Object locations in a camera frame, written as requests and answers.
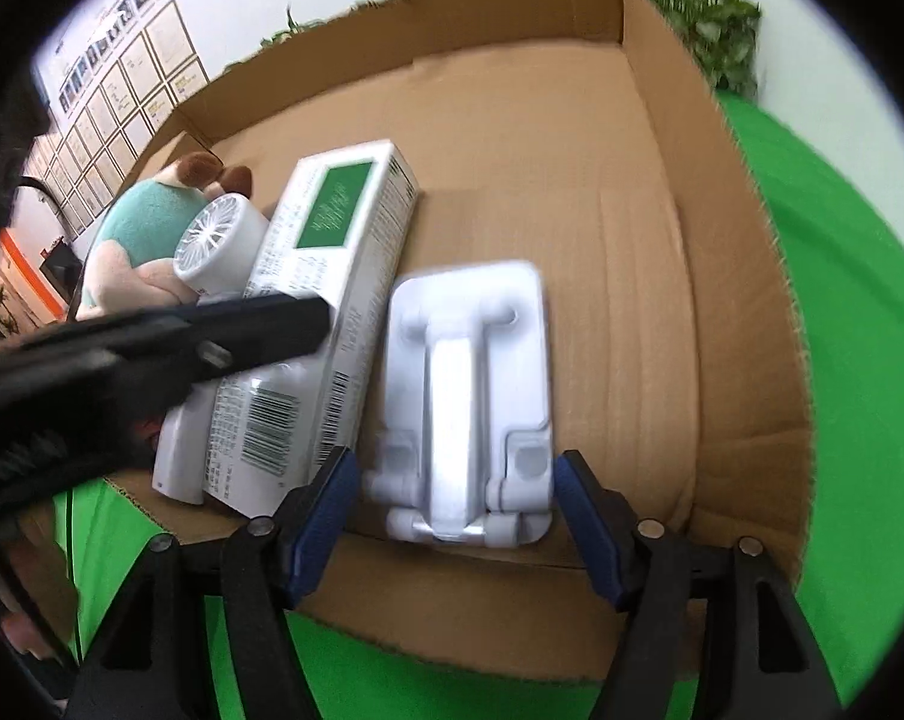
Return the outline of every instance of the orange stripe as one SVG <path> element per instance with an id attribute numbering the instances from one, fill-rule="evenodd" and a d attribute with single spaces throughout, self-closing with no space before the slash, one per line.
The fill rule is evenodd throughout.
<path id="1" fill-rule="evenodd" d="M 34 290 L 34 293 L 38 295 L 39 300 L 41 300 L 45 307 L 52 312 L 52 315 L 56 319 L 65 317 L 65 309 L 62 308 L 61 302 L 55 299 L 52 291 L 45 286 L 45 281 L 38 274 L 38 271 L 36 271 L 31 264 L 29 264 L 29 261 L 23 257 L 18 245 L 12 240 L 12 236 L 8 234 L 8 230 L 2 230 L 0 232 L 0 244 L 5 250 L 5 253 L 12 259 L 12 262 L 15 263 L 22 276 L 28 281 L 28 285 Z"/>

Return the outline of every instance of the barcode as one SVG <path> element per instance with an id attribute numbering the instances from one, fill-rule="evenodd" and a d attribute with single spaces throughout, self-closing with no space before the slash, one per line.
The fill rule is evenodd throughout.
<path id="1" fill-rule="evenodd" d="M 285 473 L 297 418 L 297 397 L 261 386 L 255 389 L 242 441 L 242 460 L 276 476 Z"/>
<path id="2" fill-rule="evenodd" d="M 318 464 L 324 463 L 328 458 L 332 447 L 336 445 L 339 437 L 339 422 L 342 421 L 342 410 L 345 405 L 345 391 L 348 390 L 348 375 L 336 371 L 332 375 L 332 386 L 329 388 L 329 402 L 322 418 L 322 430 L 319 435 Z"/>

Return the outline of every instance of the cardboard box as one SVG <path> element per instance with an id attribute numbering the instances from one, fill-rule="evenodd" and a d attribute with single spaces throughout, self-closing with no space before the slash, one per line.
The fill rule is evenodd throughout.
<path id="1" fill-rule="evenodd" d="M 335 319 L 318 354 L 229 376 L 218 387 L 205 490 L 246 517 L 274 514 L 334 446 L 355 445 L 417 195 L 412 171 L 389 141 L 337 148 L 295 165 L 246 297 L 317 293 Z"/>
<path id="2" fill-rule="evenodd" d="M 646 0 L 393 0 L 295 35 L 183 103 L 183 131 L 252 168 L 268 211 L 307 154 L 388 138 L 422 196 L 400 274 L 508 258 L 540 270 L 556 449 L 646 517 L 761 538 L 796 578 L 809 392 L 774 234 L 710 89 Z M 380 413 L 372 371 L 358 453 Z M 117 477 L 186 541 L 234 519 Z M 358 507 L 303 613 L 422 659 L 602 679 L 622 621 L 561 521 L 508 551 L 395 543 Z"/>

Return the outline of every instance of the green tablecloth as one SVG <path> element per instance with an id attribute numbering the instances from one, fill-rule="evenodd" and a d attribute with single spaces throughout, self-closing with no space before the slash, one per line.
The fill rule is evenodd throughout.
<path id="1" fill-rule="evenodd" d="M 816 497 L 799 599 L 844 699 L 904 618 L 904 250 L 835 170 L 748 103 L 722 98 L 780 236 L 806 327 L 816 419 Z M 888 176 L 895 184 L 897 177 Z M 59 506 L 59 533 L 64 533 Z M 91 640 L 158 528 L 105 483 L 76 490 L 82 640 Z M 220 601 L 207 601 L 225 720 L 241 718 Z M 290 615 L 326 718 L 579 718 L 596 685 L 481 676 L 388 654 Z M 693 683 L 677 685 L 675 718 Z"/>

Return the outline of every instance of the blue gripper pad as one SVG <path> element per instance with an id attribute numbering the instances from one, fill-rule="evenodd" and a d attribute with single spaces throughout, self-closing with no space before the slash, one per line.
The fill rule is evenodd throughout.
<path id="1" fill-rule="evenodd" d="M 626 597 L 618 547 L 578 472 L 565 455 L 556 458 L 553 482 L 554 495 L 585 562 L 593 591 L 618 608 Z"/>
<path id="2" fill-rule="evenodd" d="M 312 484 L 321 484 L 319 477 Z M 345 527 L 352 504 L 359 496 L 360 485 L 358 461 L 351 450 L 346 450 L 324 480 L 319 497 L 298 532 L 298 538 L 289 545 L 292 555 L 288 563 L 286 596 L 291 608 L 297 607 L 305 596 L 319 586 L 325 565 L 332 555 L 332 547 Z"/>

